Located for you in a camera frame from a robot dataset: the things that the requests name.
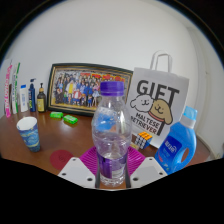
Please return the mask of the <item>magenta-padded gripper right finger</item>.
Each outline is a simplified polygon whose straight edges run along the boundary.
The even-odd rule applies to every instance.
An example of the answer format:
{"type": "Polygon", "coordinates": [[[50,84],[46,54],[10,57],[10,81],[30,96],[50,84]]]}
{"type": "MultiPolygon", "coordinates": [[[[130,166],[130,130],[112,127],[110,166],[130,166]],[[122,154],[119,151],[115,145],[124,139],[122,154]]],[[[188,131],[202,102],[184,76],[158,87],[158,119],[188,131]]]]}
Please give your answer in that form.
{"type": "Polygon", "coordinates": [[[127,188],[140,188],[166,176],[167,173],[153,157],[145,157],[132,147],[128,149],[125,175],[127,188]]]}

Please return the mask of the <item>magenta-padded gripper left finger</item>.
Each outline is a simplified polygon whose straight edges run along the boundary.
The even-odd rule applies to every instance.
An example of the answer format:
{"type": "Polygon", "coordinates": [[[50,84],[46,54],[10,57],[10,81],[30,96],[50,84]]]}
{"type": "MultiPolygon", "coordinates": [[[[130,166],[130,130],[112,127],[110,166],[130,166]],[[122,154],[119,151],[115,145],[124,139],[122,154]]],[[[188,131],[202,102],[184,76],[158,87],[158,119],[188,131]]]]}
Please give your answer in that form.
{"type": "Polygon", "coordinates": [[[90,148],[80,158],[72,157],[58,176],[84,188],[98,188],[100,174],[96,148],[90,148]]]}

